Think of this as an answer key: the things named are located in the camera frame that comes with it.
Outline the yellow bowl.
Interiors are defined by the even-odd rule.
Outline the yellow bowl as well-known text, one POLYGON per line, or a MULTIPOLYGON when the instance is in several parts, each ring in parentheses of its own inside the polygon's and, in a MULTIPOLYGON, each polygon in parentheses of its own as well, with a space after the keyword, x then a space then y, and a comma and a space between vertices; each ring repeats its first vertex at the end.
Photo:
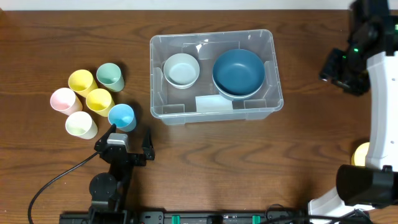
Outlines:
POLYGON ((369 142, 359 145, 351 156, 351 165, 364 167, 368 150, 369 142))

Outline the light blue cup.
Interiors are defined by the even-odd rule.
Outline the light blue cup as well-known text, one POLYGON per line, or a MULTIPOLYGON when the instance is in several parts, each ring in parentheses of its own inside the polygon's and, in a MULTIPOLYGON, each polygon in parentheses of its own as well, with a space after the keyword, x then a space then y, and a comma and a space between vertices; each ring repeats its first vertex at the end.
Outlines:
POLYGON ((124 132, 133 131, 137 126, 133 108, 127 104, 113 106, 108 113, 108 121, 124 132))

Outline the dark blue large bowl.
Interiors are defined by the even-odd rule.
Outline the dark blue large bowl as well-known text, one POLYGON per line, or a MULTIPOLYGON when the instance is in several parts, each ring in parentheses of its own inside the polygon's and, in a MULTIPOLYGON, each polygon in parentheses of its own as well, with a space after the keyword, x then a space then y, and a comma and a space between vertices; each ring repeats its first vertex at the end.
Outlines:
POLYGON ((266 70, 253 52, 233 49, 220 55, 212 69, 214 84, 232 94, 248 94, 263 85, 266 70))

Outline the cream white cup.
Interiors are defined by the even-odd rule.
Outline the cream white cup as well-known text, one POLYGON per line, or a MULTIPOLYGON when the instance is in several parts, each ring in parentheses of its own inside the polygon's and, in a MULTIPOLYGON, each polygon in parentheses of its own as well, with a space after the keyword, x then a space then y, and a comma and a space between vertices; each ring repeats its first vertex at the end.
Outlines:
POLYGON ((98 133, 98 127, 92 117, 84 111, 72 113, 65 122, 67 133, 82 139, 93 139, 98 133))

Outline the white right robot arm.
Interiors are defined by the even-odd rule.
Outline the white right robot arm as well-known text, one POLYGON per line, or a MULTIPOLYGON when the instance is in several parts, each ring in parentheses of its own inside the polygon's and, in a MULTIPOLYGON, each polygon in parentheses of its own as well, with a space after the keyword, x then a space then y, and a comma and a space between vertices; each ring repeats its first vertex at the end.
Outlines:
POLYGON ((308 203, 310 223, 369 223, 355 213, 397 205, 397 16, 387 0, 349 7, 349 46, 333 49, 319 73, 352 95, 371 92, 365 165, 342 165, 336 185, 308 203))

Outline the white small bowl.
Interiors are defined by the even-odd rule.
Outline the white small bowl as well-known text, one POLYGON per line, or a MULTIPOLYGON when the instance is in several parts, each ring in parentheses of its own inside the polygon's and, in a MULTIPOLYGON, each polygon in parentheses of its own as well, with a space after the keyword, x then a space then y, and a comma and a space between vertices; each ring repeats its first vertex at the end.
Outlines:
POLYGON ((189 83, 187 83, 187 84, 178 84, 178 83, 175 83, 175 82, 173 82, 172 80, 169 80, 168 81, 173 87, 175 87, 175 88, 177 88, 177 89, 181 89, 181 90, 184 90, 184 89, 187 89, 187 88, 190 88, 191 86, 193 86, 194 85, 194 83, 195 83, 195 80, 194 81, 192 81, 192 82, 189 82, 189 83))

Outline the pink cup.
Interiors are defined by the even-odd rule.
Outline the pink cup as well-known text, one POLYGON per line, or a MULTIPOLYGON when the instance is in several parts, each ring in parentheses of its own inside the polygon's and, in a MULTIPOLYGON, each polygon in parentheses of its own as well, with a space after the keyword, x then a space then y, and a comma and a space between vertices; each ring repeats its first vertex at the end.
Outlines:
POLYGON ((83 110, 83 105, 75 92, 69 88, 59 88, 50 97, 51 107, 65 115, 83 110))

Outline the light grey small bowl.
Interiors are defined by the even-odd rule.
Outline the light grey small bowl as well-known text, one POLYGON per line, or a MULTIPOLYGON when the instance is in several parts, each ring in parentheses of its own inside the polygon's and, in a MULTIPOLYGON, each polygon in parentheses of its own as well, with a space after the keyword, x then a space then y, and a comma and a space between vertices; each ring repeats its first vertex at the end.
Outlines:
POLYGON ((175 83, 184 85, 198 80, 200 66, 193 56, 179 53, 172 55, 166 60, 163 73, 167 81, 172 80, 175 83))

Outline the green cup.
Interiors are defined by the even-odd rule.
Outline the green cup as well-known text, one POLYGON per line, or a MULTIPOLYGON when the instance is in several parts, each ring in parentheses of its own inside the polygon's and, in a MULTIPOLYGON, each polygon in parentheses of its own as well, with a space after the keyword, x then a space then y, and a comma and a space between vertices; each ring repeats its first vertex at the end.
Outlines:
POLYGON ((124 78, 121 69, 114 63, 102 64, 96 72, 98 81, 113 92, 122 91, 124 78))

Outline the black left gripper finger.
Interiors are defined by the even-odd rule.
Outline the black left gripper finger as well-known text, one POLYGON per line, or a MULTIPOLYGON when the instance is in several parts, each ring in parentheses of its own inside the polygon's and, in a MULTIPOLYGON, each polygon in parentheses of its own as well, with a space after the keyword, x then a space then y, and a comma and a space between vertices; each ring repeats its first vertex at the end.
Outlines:
POLYGON ((102 137, 100 137, 94 146, 94 150, 96 152, 104 152, 107 150, 109 144, 107 142, 110 134, 115 133, 116 132, 116 125, 112 124, 111 127, 103 134, 102 137))
POLYGON ((154 161, 155 160, 155 151, 152 143, 152 137, 150 129, 147 130, 146 135, 142 142, 142 150, 144 151, 144 155, 146 160, 154 161))

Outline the yellow cup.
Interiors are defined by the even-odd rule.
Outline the yellow cup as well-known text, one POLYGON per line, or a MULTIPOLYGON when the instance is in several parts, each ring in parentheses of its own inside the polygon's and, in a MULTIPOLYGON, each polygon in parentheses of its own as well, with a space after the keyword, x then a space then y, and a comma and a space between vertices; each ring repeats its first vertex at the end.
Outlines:
POLYGON ((68 86, 84 98, 91 91, 98 88, 93 74, 89 70, 77 70, 73 72, 68 78, 68 86))
POLYGON ((87 107, 95 113, 108 117, 111 108, 115 105, 108 90, 97 88, 89 92, 86 97, 87 107))

